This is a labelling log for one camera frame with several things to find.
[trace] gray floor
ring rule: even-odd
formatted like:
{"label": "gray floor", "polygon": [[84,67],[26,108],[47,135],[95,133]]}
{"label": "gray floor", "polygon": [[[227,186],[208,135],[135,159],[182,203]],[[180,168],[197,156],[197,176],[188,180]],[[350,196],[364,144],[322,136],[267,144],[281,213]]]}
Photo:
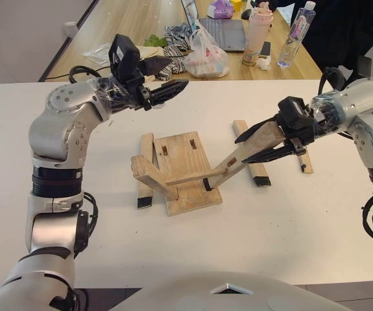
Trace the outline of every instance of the gray floor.
{"label": "gray floor", "polygon": [[[352,309],[353,311],[373,311],[373,281],[340,284],[298,285],[305,290],[328,298]],[[88,311],[108,311],[121,301],[136,293],[139,288],[89,289]],[[76,290],[80,297],[81,310],[86,304],[86,296]]]}

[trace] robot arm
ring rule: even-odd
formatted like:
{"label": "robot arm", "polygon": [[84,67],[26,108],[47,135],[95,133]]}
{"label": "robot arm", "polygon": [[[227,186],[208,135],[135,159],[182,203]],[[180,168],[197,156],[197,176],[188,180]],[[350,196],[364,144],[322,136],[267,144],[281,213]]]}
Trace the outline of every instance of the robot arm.
{"label": "robot arm", "polygon": [[245,162],[261,163],[289,154],[300,155],[306,152],[304,147],[315,139],[348,132],[373,184],[373,78],[357,80],[340,92],[319,95],[312,100],[310,107],[295,97],[287,97],[278,106],[280,110],[273,118],[254,125],[236,142],[245,141],[263,123],[275,120],[287,137],[284,146],[254,154]]}
{"label": "robot arm", "polygon": [[32,191],[26,245],[29,254],[0,286],[0,310],[74,310],[74,258],[88,245],[93,220],[82,211],[82,167],[91,132],[124,109],[151,109],[175,97],[187,80],[150,90],[144,75],[159,72],[167,58],[139,60],[128,37],[117,35],[110,50],[113,76],[54,89],[32,123]]}

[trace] transparent plastic wrap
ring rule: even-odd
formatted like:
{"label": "transparent plastic wrap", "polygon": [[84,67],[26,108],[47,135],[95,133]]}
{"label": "transparent plastic wrap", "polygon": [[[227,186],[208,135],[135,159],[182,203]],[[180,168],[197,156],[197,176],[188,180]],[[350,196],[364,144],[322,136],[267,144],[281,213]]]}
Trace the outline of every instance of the transparent plastic wrap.
{"label": "transparent plastic wrap", "polygon": [[141,108],[137,100],[113,76],[90,79],[87,83],[94,90],[97,100],[100,100],[110,114],[126,108]]}
{"label": "transparent plastic wrap", "polygon": [[185,58],[185,68],[197,78],[220,78],[230,72],[227,53],[217,46],[209,32],[199,23],[189,41],[193,50]]}
{"label": "transparent plastic wrap", "polygon": [[316,96],[310,104],[315,119],[315,138],[329,133],[344,132],[345,112],[339,101],[340,93],[332,91]]}
{"label": "transparent plastic wrap", "polygon": [[95,50],[82,53],[82,55],[101,67],[109,66],[110,60],[108,59],[108,51],[110,50],[110,47],[111,43],[105,43],[97,47]]}

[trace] laptop keyboard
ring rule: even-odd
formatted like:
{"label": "laptop keyboard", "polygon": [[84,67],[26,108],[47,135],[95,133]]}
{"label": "laptop keyboard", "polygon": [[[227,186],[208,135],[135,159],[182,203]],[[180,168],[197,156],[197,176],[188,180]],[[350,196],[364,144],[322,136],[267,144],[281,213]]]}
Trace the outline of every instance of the laptop keyboard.
{"label": "laptop keyboard", "polygon": [[224,49],[224,32],[223,32],[223,23],[220,19],[209,19],[204,18],[201,19],[200,22],[202,26],[206,28],[206,30],[213,36],[215,41],[219,44],[219,47]]}

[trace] water bottle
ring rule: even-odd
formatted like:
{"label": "water bottle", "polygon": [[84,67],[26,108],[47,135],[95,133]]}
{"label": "water bottle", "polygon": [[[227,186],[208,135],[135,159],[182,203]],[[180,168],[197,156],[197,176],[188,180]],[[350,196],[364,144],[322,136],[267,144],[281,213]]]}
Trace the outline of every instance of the water bottle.
{"label": "water bottle", "polygon": [[316,12],[313,11],[316,3],[313,1],[307,1],[304,8],[299,8],[287,41],[284,43],[280,57],[278,58],[277,64],[280,67],[290,67],[294,60],[300,44],[304,39],[304,36],[309,30],[311,21],[315,18]]}

